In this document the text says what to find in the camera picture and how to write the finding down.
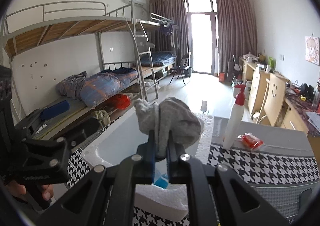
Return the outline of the left hand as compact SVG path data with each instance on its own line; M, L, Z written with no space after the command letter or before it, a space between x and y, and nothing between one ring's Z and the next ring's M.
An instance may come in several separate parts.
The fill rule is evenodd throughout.
M16 181L11 181L5 186L10 194L16 198L20 198L24 201L27 201L25 195L27 194L26 188L24 185L18 184ZM54 196L54 189L52 185L43 185L42 188L42 197L44 200L49 201Z

